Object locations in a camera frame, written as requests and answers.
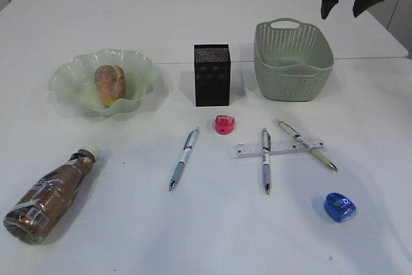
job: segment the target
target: blue pencil sharpener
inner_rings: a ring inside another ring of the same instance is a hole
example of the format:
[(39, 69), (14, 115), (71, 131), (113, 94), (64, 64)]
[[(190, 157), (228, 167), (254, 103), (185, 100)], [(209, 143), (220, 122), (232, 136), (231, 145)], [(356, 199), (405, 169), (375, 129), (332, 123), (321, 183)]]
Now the blue pencil sharpener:
[(343, 222), (356, 214), (356, 206), (340, 193), (330, 193), (324, 201), (324, 210), (336, 222)]

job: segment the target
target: black box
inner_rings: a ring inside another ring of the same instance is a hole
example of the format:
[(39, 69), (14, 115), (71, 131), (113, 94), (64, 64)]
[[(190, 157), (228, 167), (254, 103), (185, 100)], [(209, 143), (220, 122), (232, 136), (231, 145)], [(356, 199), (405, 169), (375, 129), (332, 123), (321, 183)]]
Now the black box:
[(228, 44), (194, 46), (196, 106), (228, 106), (230, 53)]

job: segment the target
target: pencil sharpener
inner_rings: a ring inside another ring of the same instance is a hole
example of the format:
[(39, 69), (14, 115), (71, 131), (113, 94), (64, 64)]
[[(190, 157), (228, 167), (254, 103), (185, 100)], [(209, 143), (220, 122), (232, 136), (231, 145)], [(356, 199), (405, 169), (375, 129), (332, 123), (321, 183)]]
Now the pencil sharpener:
[(324, 210), (336, 222), (343, 222), (356, 214), (355, 204), (340, 193), (330, 193), (324, 201)]
[(221, 135), (228, 135), (234, 129), (234, 117), (227, 115), (218, 115), (214, 121), (216, 131)]

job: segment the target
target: white plastic ruler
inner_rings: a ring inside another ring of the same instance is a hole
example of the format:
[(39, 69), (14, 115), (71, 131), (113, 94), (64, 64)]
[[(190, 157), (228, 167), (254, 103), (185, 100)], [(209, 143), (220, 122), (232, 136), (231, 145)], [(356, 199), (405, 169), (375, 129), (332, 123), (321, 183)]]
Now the white plastic ruler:
[[(293, 141), (275, 141), (270, 143), (270, 155), (281, 155), (309, 151), (311, 148), (324, 148), (325, 144), (320, 138), (305, 138), (310, 148)], [(262, 155), (262, 143), (237, 144), (229, 147), (229, 155), (233, 158), (255, 157)]]

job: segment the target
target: pen tip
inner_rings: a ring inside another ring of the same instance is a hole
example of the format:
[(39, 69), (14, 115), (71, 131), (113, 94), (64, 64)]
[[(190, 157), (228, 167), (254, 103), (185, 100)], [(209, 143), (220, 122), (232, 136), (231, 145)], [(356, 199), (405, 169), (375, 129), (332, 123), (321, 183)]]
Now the pen tip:
[(329, 168), (337, 172), (337, 166), (335, 166), (332, 162), (329, 162)]

